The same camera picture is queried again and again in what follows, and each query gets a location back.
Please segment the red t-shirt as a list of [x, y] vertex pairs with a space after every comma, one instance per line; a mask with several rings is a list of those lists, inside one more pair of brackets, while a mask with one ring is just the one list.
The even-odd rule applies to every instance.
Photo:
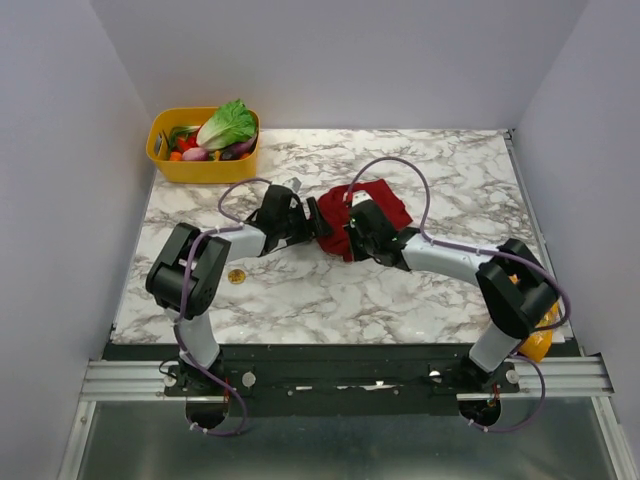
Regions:
[[372, 257], [395, 264], [402, 248], [398, 236], [413, 222], [383, 179], [334, 187], [318, 199], [318, 209], [332, 229], [317, 239], [320, 248], [345, 262]]

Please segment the round gold brooch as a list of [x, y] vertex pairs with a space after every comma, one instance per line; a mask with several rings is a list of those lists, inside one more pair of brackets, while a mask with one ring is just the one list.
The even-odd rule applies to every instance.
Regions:
[[233, 285], [242, 284], [246, 280], [246, 273], [241, 269], [233, 269], [228, 273], [228, 281]]

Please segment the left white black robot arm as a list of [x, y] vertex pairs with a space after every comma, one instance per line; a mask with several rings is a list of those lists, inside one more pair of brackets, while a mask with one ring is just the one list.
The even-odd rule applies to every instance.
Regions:
[[259, 258], [280, 247], [328, 237], [333, 229], [311, 197], [271, 185], [261, 205], [233, 226], [203, 231], [187, 223], [172, 230], [146, 277], [145, 288], [173, 322], [180, 359], [191, 367], [187, 382], [201, 395], [214, 393], [222, 372], [209, 319], [226, 264]]

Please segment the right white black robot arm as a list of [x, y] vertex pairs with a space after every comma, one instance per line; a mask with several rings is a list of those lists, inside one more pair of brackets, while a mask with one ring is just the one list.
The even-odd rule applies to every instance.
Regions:
[[372, 199], [353, 202], [345, 231], [356, 261], [403, 271], [430, 272], [478, 287], [491, 324], [457, 368], [469, 390], [480, 392], [496, 371], [538, 328], [560, 298], [548, 272], [521, 241], [492, 248], [424, 237], [414, 227], [398, 230]]

